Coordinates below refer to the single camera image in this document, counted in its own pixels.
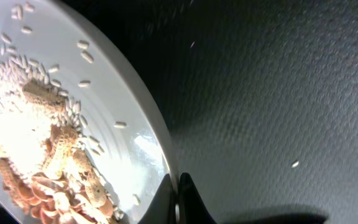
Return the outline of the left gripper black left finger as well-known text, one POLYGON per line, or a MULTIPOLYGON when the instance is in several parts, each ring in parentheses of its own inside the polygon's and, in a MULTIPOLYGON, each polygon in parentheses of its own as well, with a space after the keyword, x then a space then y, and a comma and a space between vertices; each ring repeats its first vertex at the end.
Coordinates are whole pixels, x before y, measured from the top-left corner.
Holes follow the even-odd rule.
POLYGON ((176 193, 166 174, 139 224, 176 224, 175 204, 176 193))

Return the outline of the round black tray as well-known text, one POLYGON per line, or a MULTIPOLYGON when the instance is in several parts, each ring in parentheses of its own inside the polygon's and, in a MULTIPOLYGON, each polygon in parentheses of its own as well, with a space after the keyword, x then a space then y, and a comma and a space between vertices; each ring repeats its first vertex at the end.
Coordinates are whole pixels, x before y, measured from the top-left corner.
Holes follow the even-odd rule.
POLYGON ((69 1, 135 68, 218 223, 358 223, 358 1, 69 1))

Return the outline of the food scraps on plate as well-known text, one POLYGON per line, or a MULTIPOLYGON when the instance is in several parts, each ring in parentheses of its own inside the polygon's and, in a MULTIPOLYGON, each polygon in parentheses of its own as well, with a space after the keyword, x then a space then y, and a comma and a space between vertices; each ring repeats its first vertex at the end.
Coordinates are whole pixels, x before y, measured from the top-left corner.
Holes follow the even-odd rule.
POLYGON ((81 103, 38 60, 0 34, 0 175, 24 214, 42 223, 119 223, 124 212, 86 155, 101 155, 86 136, 81 103))

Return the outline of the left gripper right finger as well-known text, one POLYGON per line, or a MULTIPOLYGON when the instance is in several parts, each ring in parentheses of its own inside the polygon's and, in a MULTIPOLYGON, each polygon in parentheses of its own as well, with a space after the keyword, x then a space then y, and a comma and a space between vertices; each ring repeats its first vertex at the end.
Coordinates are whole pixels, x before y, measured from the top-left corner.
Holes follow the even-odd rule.
POLYGON ((216 224, 209 214, 191 175, 184 172, 178 186, 180 224, 216 224))

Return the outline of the grey plate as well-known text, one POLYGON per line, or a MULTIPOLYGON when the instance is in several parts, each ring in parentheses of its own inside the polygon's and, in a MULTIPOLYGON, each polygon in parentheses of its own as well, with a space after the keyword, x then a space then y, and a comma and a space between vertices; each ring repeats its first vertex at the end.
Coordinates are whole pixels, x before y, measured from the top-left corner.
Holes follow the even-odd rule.
POLYGON ((89 20, 61 1, 33 1, 34 11, 11 16, 17 1, 0 1, 0 34, 20 54, 49 68, 64 90, 81 102, 84 132, 104 152, 90 154, 106 190, 124 212, 124 223, 139 223, 162 179, 177 191, 172 142, 163 117, 136 70, 89 20))

